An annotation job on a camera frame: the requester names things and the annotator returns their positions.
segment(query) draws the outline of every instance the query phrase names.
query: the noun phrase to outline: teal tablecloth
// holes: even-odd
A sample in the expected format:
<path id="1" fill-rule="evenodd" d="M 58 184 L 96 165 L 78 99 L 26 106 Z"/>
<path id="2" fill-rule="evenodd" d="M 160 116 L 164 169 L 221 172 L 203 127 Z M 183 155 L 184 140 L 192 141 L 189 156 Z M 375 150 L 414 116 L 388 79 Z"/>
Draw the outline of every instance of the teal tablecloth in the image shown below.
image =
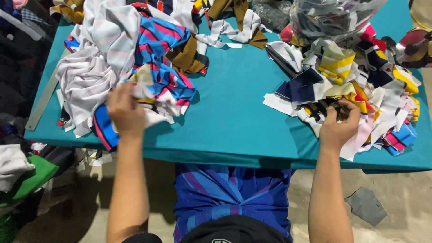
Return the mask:
<path id="1" fill-rule="evenodd" d="M 229 20 L 235 26 L 235 19 Z M 372 19 L 378 37 L 399 41 L 412 28 L 405 0 L 390 0 Z M 36 100 L 50 78 L 64 50 L 63 41 L 73 26 L 64 21 L 56 37 L 42 76 Z M 205 21 L 200 33 L 209 34 Z M 278 40 L 275 33 L 265 33 Z M 147 129 L 144 157 L 180 163 L 212 163 L 252 168 L 278 167 L 311 169 L 315 167 L 318 140 L 298 118 L 289 117 L 262 104 L 266 93 L 273 93 L 287 76 L 267 58 L 265 51 L 252 45 L 222 50 L 209 47 L 208 74 L 191 76 L 198 93 L 185 116 L 176 123 L 160 123 Z M 418 70 L 414 75 L 421 80 Z M 371 149 L 355 156 L 355 162 L 342 161 L 343 168 L 421 170 L 432 169 L 432 130 L 424 86 L 420 100 L 418 133 L 413 146 L 397 157 L 385 150 Z M 53 94 L 35 131 L 25 138 L 59 146 L 103 148 L 94 135 L 75 139 L 57 126 L 60 107 Z"/>

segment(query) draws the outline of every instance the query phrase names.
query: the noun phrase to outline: right hand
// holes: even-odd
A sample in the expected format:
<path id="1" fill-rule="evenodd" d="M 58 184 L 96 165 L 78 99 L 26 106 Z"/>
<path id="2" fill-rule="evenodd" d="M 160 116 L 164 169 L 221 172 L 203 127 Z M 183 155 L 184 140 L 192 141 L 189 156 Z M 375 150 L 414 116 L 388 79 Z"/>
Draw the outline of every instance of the right hand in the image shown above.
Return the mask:
<path id="1" fill-rule="evenodd" d="M 360 108 L 346 99 L 338 103 L 349 117 L 337 123 L 337 111 L 332 106 L 327 108 L 327 117 L 320 129 L 320 149 L 334 150 L 339 154 L 343 145 L 359 130 Z"/>
<path id="2" fill-rule="evenodd" d="M 120 139 L 142 140 L 146 128 L 145 111 L 132 97 L 131 91 L 131 83 L 118 86 L 108 98 L 108 114 L 114 121 Z"/>

